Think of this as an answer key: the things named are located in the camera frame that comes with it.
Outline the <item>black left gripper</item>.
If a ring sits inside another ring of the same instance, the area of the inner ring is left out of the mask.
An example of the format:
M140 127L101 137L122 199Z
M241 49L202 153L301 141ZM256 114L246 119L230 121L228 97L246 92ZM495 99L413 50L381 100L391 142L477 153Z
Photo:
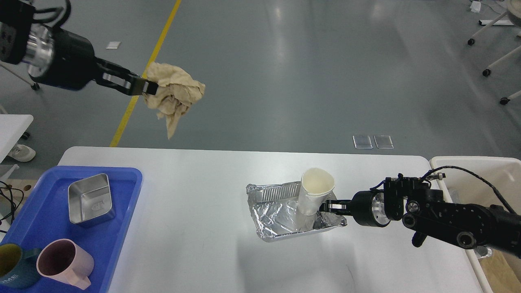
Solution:
M24 63L32 81L79 91L90 81L128 96L155 95L159 85L116 63L96 58L91 42L58 28L34 25L28 35Z

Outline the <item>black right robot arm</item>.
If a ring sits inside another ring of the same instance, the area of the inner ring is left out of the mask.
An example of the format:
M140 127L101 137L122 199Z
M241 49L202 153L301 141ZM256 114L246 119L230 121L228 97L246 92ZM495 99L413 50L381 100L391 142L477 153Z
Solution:
M521 218L498 189L482 176L452 166L489 186L500 205L447 202L443 191L431 187L432 180L445 178L443 169L430 169L421 177L387 177L369 190L355 193L350 200L326 200L319 210L351 216L357 224L367 227L401 221L414 231L412 245L417 248L432 237L462 249L485 246L519 258Z

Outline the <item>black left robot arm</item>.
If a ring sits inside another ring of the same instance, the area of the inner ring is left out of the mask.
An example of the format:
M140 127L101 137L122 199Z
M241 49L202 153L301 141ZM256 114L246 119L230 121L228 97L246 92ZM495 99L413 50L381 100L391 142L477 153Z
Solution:
M155 95L158 84L116 63L98 58L92 43L62 28L72 11L35 8L22 0L0 2L1 61L26 63L32 82L79 91L89 82L125 95Z

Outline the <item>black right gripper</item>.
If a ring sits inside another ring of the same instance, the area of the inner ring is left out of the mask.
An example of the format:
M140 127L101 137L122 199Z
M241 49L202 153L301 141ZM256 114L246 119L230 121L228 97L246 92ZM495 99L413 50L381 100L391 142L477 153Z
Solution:
M385 214L383 195L372 191L359 191L352 200L328 199L320 206L320 212L351 215L354 221L367 227L386 227L390 219Z

